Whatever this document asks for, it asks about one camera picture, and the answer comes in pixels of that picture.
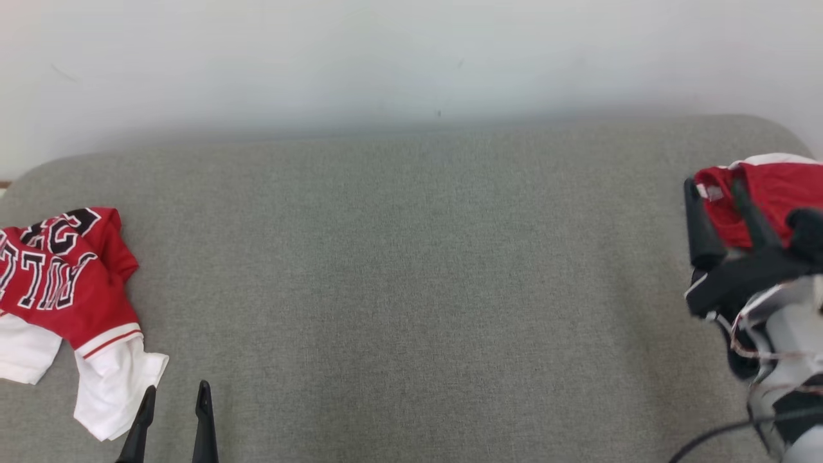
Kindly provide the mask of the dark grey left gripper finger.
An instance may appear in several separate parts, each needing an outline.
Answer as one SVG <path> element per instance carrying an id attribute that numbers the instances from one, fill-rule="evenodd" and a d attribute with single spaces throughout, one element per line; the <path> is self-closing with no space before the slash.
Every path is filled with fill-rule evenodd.
<path id="1" fill-rule="evenodd" d="M 142 463 L 145 461 L 148 428 L 155 416 L 156 387 L 148 386 L 141 404 L 136 410 L 131 428 L 121 448 L 117 463 Z"/>
<path id="2" fill-rule="evenodd" d="M 195 402 L 197 430 L 193 450 L 194 463 L 217 463 L 217 431 L 213 414 L 211 387 L 208 381 L 200 381 Z"/>

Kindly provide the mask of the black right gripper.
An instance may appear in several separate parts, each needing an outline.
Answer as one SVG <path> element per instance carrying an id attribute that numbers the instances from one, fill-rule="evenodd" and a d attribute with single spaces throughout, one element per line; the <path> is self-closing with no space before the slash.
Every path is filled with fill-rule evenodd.
<path id="1" fill-rule="evenodd" d="M 782 248 L 778 233 L 750 197 L 746 181 L 732 181 L 731 191 L 750 241 L 749 246 L 732 249 L 753 253 L 723 262 L 728 250 L 709 219 L 696 182 L 685 179 L 683 184 L 691 266 L 711 269 L 685 292 L 689 313 L 696 318 L 773 286 L 821 273 L 821 254 Z"/>

